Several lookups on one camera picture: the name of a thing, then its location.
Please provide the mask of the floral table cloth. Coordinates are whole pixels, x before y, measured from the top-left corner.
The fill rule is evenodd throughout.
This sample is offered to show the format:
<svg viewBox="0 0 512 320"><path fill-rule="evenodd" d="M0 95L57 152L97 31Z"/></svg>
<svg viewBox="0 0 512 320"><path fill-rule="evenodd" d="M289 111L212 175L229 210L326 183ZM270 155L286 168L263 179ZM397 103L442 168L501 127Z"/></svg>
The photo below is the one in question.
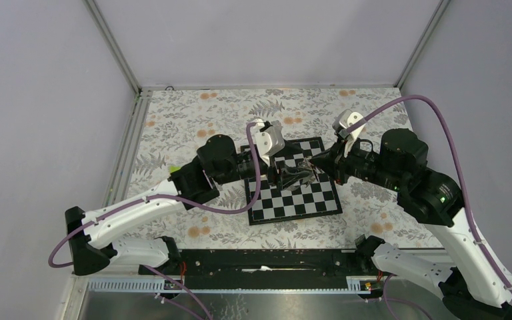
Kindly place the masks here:
<svg viewBox="0 0 512 320"><path fill-rule="evenodd" d="M245 127L254 119L270 121L286 139L320 137L329 147L335 141L332 123L340 112L366 115L399 96L396 88L156 91L127 194L135 196L168 178L211 136L228 135L237 147L246 144ZM192 209L154 220L129 235L170 236L181 249L344 249L354 247L360 235L375 235L404 249L440 246L396 204L394 192L354 178L337 191L342 206L337 215L252 226L246 213Z"/></svg>

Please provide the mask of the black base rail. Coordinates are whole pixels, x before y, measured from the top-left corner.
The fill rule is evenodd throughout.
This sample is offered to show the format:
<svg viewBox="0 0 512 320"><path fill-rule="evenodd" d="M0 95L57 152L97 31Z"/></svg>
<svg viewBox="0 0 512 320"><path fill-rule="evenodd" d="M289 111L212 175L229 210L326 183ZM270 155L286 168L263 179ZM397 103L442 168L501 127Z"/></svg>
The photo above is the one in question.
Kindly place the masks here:
<svg viewBox="0 0 512 320"><path fill-rule="evenodd" d="M345 290L350 279L386 276L346 249L182 249L157 270L192 291Z"/></svg>

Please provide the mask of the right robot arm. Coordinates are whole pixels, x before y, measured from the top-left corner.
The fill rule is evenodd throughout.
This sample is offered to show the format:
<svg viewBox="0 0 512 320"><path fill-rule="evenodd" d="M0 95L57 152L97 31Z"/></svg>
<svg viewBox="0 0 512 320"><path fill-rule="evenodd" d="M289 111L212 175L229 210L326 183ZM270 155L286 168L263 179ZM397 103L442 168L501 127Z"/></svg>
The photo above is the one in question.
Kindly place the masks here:
<svg viewBox="0 0 512 320"><path fill-rule="evenodd" d="M430 291L459 319L512 319L512 290L480 250L458 184L428 168L428 150L414 132L391 129L377 152L363 150L360 141L337 141L311 163L340 185L356 177L396 192L398 206L424 225L453 261L452 267L444 267L379 237L361 236L355 258L360 272L380 270L402 277ZM503 275L512 284L512 274Z"/></svg>

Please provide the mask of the black white chessboard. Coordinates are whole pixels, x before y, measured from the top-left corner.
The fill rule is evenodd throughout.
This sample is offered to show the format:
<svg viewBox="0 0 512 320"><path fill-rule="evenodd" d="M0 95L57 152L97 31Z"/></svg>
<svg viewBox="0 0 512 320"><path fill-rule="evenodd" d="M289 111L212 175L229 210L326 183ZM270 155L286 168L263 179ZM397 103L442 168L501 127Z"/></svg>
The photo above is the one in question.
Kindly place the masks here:
<svg viewBox="0 0 512 320"><path fill-rule="evenodd" d="M288 141L302 148L303 152L275 159L294 167L304 157L317 155L325 150L320 137ZM245 198L251 201L256 190L255 178L244 179ZM342 214L343 209L334 181L325 173L319 173L308 186L294 191L278 190L267 178L261 178L261 192L257 202L247 212L249 225L262 225L282 221Z"/></svg>

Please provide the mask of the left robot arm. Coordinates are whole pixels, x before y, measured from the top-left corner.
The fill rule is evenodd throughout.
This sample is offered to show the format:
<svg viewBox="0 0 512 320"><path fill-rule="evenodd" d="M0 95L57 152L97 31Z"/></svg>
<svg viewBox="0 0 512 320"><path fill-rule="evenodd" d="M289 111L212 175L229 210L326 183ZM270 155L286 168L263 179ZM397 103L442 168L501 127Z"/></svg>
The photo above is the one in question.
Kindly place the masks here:
<svg viewBox="0 0 512 320"><path fill-rule="evenodd" d="M155 219L192 208L221 214L237 214L256 205L262 193L262 180L279 190L288 190L314 179L305 164L274 164L273 156L285 151L287 143L271 128L248 137L249 146L238 152L227 135L214 135L198 148L193 160L171 173L169 178L148 191L102 209L85 211L74 206L65 212L68 244L74 274L91 275L110 265L147 265L165 274L180 265L179 250L171 237L154 240L128 238L125 234ZM240 209L208 206L220 192L218 186L254 179L255 190Z"/></svg>

